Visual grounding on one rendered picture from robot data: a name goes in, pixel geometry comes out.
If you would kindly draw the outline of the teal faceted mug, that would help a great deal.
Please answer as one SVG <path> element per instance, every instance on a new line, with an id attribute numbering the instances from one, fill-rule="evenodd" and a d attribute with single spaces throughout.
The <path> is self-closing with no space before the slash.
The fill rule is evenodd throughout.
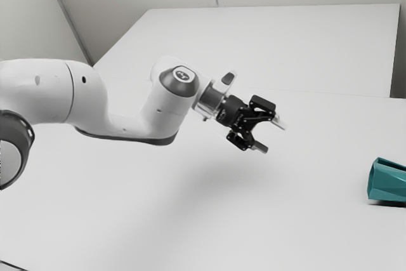
<path id="1" fill-rule="evenodd" d="M 378 157 L 369 172 L 367 197 L 377 201 L 406 202 L 406 166 Z"/>

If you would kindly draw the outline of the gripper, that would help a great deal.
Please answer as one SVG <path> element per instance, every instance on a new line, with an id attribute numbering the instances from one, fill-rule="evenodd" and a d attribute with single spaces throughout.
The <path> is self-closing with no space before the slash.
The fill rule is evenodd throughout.
<path id="1" fill-rule="evenodd" d="M 287 129 L 287 124 L 276 111 L 276 105 L 258 95 L 253 95 L 248 104 L 235 95 L 229 95 L 219 106 L 216 121 L 230 128 L 226 139 L 238 149 L 258 150 L 263 154 L 267 154 L 269 148 L 254 138 L 252 131 L 256 125 L 270 122 L 281 130 Z"/>

